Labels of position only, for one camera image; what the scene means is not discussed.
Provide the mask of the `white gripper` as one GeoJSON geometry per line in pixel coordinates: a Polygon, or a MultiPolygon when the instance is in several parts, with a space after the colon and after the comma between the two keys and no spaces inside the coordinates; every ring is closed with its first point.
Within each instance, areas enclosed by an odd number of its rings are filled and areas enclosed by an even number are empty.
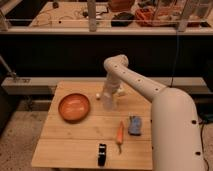
{"type": "Polygon", "coordinates": [[[102,96],[112,98],[116,94],[118,97],[126,94],[124,87],[121,85],[121,80],[114,77],[107,77],[103,86],[102,96]]]}

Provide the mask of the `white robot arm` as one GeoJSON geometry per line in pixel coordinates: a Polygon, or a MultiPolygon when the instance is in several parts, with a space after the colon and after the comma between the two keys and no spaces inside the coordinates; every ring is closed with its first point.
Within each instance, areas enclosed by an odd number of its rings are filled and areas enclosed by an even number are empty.
{"type": "Polygon", "coordinates": [[[116,108],[113,94],[125,82],[151,102],[153,171],[205,171],[198,114],[194,100],[128,68],[125,55],[104,61],[107,71],[101,100],[106,110],[116,108]]]}

